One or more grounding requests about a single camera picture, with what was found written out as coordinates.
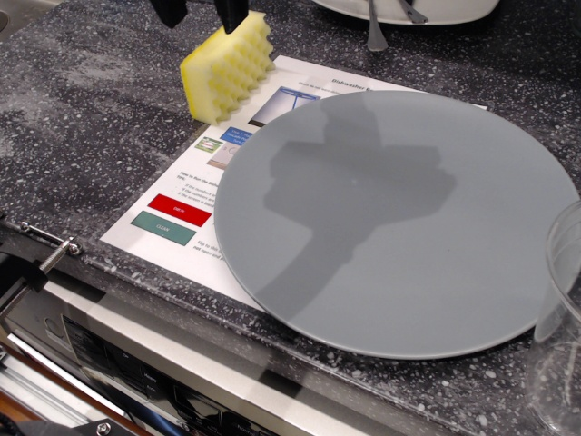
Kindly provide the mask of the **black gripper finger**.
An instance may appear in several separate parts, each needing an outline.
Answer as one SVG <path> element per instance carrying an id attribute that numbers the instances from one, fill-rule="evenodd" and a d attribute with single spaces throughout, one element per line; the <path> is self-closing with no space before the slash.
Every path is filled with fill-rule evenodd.
<path id="1" fill-rule="evenodd" d="M 214 4 L 226 34 L 231 34 L 249 14 L 248 0 L 215 0 Z"/>
<path id="2" fill-rule="evenodd" d="M 174 28 L 187 15 L 185 0 L 152 0 L 152 6 L 163 24 Z"/>

